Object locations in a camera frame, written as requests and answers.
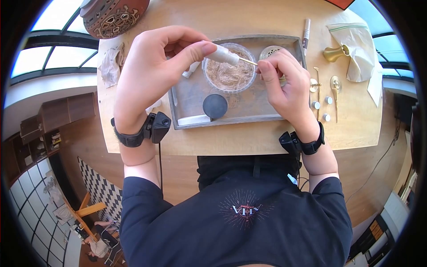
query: wooden tray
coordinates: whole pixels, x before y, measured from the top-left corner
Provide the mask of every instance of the wooden tray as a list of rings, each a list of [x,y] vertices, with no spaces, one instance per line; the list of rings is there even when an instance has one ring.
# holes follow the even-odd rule
[[[237,43],[243,45],[257,60],[264,48],[270,45],[278,45],[286,48],[307,69],[299,37],[257,34],[219,38],[213,40],[213,42],[216,44]],[[228,101],[226,114],[222,118],[211,122],[179,126],[178,119],[180,118],[204,114],[202,103],[210,94],[220,94],[225,97]],[[175,130],[233,123],[282,120],[282,117],[268,103],[265,84],[258,76],[245,91],[226,93],[208,84],[203,74],[202,64],[188,79],[182,76],[179,83],[169,90],[169,103]]]

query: hand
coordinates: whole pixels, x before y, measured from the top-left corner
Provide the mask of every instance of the hand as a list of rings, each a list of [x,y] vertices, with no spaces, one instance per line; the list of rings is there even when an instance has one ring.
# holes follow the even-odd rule
[[[135,37],[117,84],[117,130],[138,132],[145,109],[164,96],[192,63],[215,51],[216,45],[204,34],[184,26],[145,31]]]
[[[287,51],[281,49],[270,57],[258,61],[256,73],[261,74],[267,88],[269,103],[294,128],[313,117],[308,105],[310,74]],[[287,84],[280,87],[279,77],[285,75]]]

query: black and white checkered wall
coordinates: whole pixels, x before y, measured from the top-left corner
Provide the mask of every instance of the black and white checkered wall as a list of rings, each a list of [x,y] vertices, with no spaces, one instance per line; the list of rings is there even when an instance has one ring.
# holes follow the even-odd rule
[[[91,194],[93,204],[103,202],[107,208],[98,212],[102,221],[109,219],[120,223],[122,218],[122,189],[100,176],[94,169],[87,165],[81,158],[77,157],[83,181],[87,191]]]

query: powder in bowl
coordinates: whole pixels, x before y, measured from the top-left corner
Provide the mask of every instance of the powder in bowl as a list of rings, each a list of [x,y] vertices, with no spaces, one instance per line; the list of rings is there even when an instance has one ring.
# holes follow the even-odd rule
[[[224,47],[230,52],[239,55],[239,57],[251,60],[251,54],[246,48],[238,44],[230,44],[239,47]],[[219,63],[214,60],[206,59],[205,75],[215,87],[226,92],[240,92],[247,89],[253,83],[255,78],[255,66],[244,61],[239,61],[235,66],[228,63]]]

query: pen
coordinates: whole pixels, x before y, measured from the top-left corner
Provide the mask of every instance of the pen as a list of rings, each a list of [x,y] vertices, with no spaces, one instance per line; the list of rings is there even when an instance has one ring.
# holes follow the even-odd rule
[[[310,36],[310,19],[305,19],[305,30],[302,39],[302,49],[304,50],[304,56],[307,55],[308,37]]]

